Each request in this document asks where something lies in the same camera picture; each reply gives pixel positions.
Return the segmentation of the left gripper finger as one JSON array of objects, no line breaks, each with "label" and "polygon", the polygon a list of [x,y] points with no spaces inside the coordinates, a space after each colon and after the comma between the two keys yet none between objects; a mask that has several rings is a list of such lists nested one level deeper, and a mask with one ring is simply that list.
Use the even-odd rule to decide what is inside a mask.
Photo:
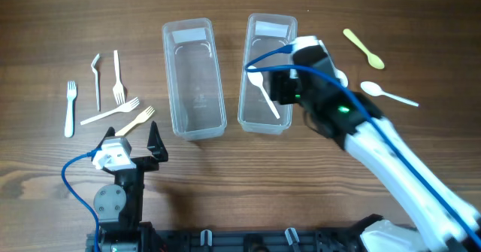
[{"label": "left gripper finger", "polygon": [[110,137],[114,137],[115,136],[115,129],[111,126],[108,128],[108,130],[106,131],[103,139],[98,143],[98,145],[96,146],[96,150],[100,150],[101,149],[101,146],[103,145],[104,141],[107,139],[107,138],[110,138]]},{"label": "left gripper finger", "polygon": [[151,122],[150,134],[147,141],[147,149],[157,160],[168,160],[168,152],[159,134],[155,121]]}]

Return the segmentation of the white spoon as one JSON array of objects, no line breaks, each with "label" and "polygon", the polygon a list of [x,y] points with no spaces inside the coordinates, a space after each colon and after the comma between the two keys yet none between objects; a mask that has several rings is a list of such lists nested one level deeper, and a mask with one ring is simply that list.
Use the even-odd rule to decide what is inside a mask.
[{"label": "white spoon", "polygon": [[386,96],[390,99],[394,99],[404,104],[411,105],[413,107],[419,107],[419,104],[417,102],[385,92],[377,83],[371,81],[363,81],[361,82],[360,87],[370,96]]},{"label": "white spoon", "polygon": [[335,73],[336,78],[340,81],[340,84],[343,87],[348,87],[349,81],[348,81],[348,78],[345,75],[345,73],[343,71],[339,70],[339,69],[336,69],[334,71],[334,73]]},{"label": "white spoon", "polygon": [[268,107],[271,109],[271,112],[274,114],[274,116],[277,119],[280,119],[279,112],[274,105],[274,103],[271,101],[270,96],[268,95],[265,87],[264,87],[264,77],[263,74],[260,71],[248,71],[247,72],[247,77],[252,85],[255,87],[258,87],[262,93],[262,95],[265,98],[265,101],[268,104]]}]

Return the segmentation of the yellow plastic spoon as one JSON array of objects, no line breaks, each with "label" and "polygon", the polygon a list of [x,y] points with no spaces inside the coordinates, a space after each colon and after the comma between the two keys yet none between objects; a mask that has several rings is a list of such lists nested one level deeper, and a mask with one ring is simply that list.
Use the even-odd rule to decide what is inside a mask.
[{"label": "yellow plastic spoon", "polygon": [[352,30],[344,29],[343,34],[366,55],[368,63],[371,67],[379,70],[385,68],[385,64],[381,58],[379,58],[378,55],[370,52],[369,49],[367,49],[367,47],[361,42],[361,40],[352,32]]}]

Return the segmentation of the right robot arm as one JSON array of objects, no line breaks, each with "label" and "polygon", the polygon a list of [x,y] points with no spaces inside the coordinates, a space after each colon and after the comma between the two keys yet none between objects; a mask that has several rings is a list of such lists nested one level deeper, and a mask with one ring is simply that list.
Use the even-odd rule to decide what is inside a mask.
[{"label": "right robot arm", "polygon": [[367,97],[342,86],[325,48],[315,42],[273,50],[291,63],[265,67],[271,98],[297,104],[309,127],[361,162],[412,220],[412,229],[383,217],[365,219],[353,235],[366,251],[478,251],[480,212],[454,194],[406,145]]}]

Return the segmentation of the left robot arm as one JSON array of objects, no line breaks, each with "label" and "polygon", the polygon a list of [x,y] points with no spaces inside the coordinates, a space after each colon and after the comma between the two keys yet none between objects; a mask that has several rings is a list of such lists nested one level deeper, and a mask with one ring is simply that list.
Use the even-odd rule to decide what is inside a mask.
[{"label": "left robot arm", "polygon": [[99,232],[93,248],[99,251],[167,251],[168,246],[153,228],[142,221],[144,175],[159,170],[168,161],[156,122],[150,124],[147,140],[149,156],[130,157],[132,147],[124,136],[110,127],[92,158],[98,169],[113,175],[112,184],[103,186],[94,198]]}]

